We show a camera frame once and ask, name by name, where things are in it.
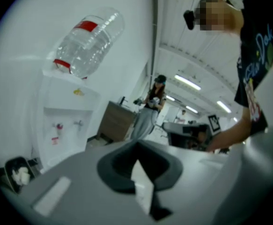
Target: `fluorescent light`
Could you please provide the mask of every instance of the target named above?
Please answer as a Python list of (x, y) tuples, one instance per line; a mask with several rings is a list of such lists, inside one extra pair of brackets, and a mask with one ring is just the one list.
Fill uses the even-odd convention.
[(195, 109), (193, 109), (192, 107), (186, 106), (186, 108), (187, 108), (188, 110), (191, 110), (191, 111), (194, 112), (194, 113), (198, 113), (198, 111), (195, 110)]
[(175, 78), (183, 83), (186, 83), (187, 85), (191, 86), (192, 88), (194, 88), (196, 90), (201, 90), (201, 87), (199, 87), (198, 85), (194, 84), (193, 82), (187, 80), (186, 78), (183, 78), (179, 75), (175, 75)]
[(169, 99), (169, 100), (175, 101), (175, 99), (170, 97), (170, 96), (166, 96), (166, 98)]
[(217, 104), (222, 107), (227, 113), (231, 113), (231, 110), (222, 101), (217, 101)]

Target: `cap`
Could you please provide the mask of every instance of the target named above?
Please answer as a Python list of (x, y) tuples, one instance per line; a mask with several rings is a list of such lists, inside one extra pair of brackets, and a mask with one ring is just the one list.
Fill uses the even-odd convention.
[(158, 77), (155, 78), (155, 82), (165, 84), (165, 82), (166, 82), (166, 76), (159, 75)]

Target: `wall sign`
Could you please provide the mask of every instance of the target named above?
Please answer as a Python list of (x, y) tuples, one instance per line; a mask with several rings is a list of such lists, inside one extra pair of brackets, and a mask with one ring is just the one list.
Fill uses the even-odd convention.
[(51, 140), (52, 140), (52, 145), (58, 144), (58, 137), (53, 137)]
[(221, 129), (220, 123), (216, 117), (216, 115), (208, 116), (209, 123), (211, 125), (212, 131), (216, 132)]

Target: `plastic bottle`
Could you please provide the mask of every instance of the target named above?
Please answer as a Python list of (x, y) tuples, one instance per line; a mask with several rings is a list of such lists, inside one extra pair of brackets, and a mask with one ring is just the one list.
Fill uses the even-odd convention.
[(94, 73), (125, 27), (122, 15), (103, 7), (86, 16), (63, 39), (54, 63), (79, 78)]

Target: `black rubber opening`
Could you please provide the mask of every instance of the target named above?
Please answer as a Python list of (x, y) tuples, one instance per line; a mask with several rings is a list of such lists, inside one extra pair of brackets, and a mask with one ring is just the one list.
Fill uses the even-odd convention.
[(98, 174), (112, 190), (135, 193), (131, 174), (137, 160), (154, 184), (155, 191), (174, 186), (183, 170), (182, 163), (176, 157), (145, 141), (134, 141), (101, 158), (97, 166)]

